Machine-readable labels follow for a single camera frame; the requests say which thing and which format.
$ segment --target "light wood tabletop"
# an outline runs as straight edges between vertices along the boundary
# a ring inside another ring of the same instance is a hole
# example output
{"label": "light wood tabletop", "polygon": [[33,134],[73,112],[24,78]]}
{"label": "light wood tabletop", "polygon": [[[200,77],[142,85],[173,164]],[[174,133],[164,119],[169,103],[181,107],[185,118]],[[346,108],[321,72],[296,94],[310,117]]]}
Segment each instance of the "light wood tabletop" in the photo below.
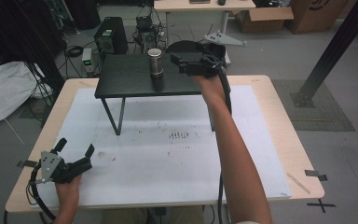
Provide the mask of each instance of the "light wood tabletop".
{"label": "light wood tabletop", "polygon": [[[70,79],[51,110],[50,116],[37,139],[28,160],[38,161],[43,150],[51,150],[78,89],[95,88],[98,78]],[[230,85],[251,85],[255,92],[272,142],[277,150],[282,168],[292,191],[292,199],[314,199],[324,196],[318,177],[306,176],[305,170],[313,170],[307,153],[288,118],[281,100],[267,76],[229,76]],[[33,168],[24,167],[17,184],[7,201],[6,210],[12,213],[38,212],[31,208],[25,189]]]}
{"label": "light wood tabletop", "polygon": [[211,10],[211,11],[231,11],[247,10],[254,8],[252,0],[227,0],[223,6],[217,4],[217,0],[210,3],[190,4],[189,0],[156,0],[154,9],[156,11],[190,11],[190,10]]}

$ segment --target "human arm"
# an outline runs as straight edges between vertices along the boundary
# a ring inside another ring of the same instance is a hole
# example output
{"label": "human arm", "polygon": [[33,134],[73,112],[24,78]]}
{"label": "human arm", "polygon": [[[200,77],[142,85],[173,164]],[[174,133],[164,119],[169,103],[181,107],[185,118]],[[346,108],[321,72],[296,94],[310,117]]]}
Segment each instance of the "human arm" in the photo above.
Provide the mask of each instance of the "human arm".
{"label": "human arm", "polygon": [[71,183],[55,184],[60,201],[60,210],[53,222],[54,224],[70,224],[74,221],[79,202],[80,180],[81,175],[78,175]]}
{"label": "human arm", "polygon": [[226,106],[218,76],[193,77],[212,115],[219,150],[228,211],[233,223],[272,223],[260,177],[241,134]]}

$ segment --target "person's left hand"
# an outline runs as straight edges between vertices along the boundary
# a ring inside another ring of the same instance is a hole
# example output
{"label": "person's left hand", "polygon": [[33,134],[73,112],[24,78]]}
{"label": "person's left hand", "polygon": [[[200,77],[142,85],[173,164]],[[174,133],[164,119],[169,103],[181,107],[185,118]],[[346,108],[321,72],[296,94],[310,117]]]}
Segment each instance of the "person's left hand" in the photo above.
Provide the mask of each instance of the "person's left hand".
{"label": "person's left hand", "polygon": [[60,210],[54,220],[54,224],[73,222],[77,204],[79,202],[79,185],[81,177],[82,175],[78,175],[71,183],[55,184],[58,199],[60,201]]}

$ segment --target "black tape cross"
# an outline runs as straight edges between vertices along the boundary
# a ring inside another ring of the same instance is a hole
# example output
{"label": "black tape cross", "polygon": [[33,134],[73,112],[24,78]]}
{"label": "black tape cross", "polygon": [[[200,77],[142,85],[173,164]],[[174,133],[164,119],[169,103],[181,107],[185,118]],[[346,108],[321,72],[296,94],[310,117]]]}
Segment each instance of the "black tape cross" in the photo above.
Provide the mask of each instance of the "black tape cross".
{"label": "black tape cross", "polygon": [[307,176],[316,176],[316,177],[319,178],[319,181],[326,181],[327,180],[327,175],[320,175],[319,171],[305,170],[305,175],[307,175]]}
{"label": "black tape cross", "polygon": [[324,210],[325,207],[336,207],[335,205],[330,204],[330,203],[322,203],[322,199],[319,199],[318,201],[319,201],[319,203],[307,203],[307,206],[321,206],[322,211],[324,213],[326,213],[326,210]]}
{"label": "black tape cross", "polygon": [[36,165],[37,165],[36,161],[25,161],[25,162],[19,161],[19,163],[17,163],[17,166],[20,168],[23,168],[24,166],[35,168]]}

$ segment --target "metal can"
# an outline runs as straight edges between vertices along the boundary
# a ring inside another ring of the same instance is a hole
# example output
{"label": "metal can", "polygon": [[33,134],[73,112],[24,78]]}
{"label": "metal can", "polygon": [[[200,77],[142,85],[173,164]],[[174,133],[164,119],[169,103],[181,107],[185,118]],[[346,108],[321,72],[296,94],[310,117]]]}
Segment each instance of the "metal can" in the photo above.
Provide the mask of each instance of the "metal can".
{"label": "metal can", "polygon": [[162,78],[162,53],[160,49],[150,49],[147,52],[149,56],[149,68],[150,68],[150,77],[152,79],[161,79]]}

